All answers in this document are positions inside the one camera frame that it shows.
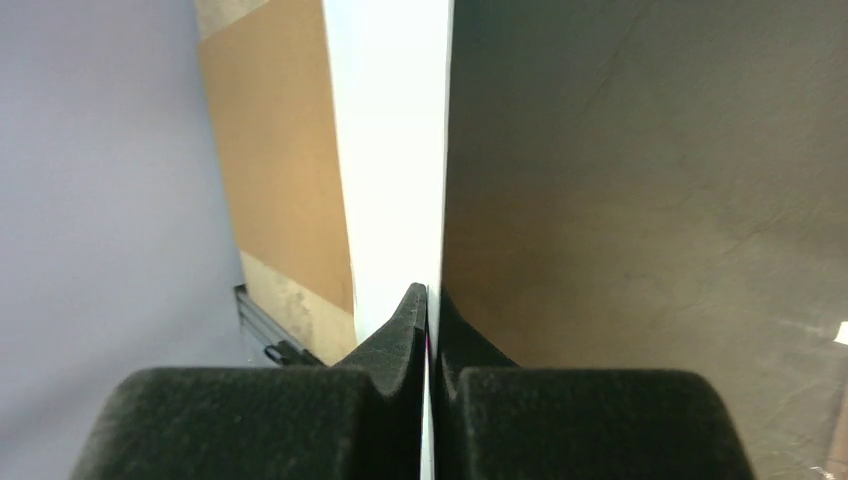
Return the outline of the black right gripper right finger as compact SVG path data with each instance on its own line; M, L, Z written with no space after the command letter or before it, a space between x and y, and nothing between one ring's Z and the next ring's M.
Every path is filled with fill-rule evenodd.
M443 295L433 367L439 479L750 479L702 376L517 365Z

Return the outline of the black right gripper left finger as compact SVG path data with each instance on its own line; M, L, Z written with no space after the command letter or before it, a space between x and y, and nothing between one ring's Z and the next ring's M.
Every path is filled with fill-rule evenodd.
M151 368L108 396L74 479L415 479L427 291L332 366Z

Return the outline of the beach landscape photo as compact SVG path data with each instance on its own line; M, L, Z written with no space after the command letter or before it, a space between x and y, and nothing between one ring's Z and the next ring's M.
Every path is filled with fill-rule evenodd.
M408 286L438 332L454 5L323 5L359 341Z

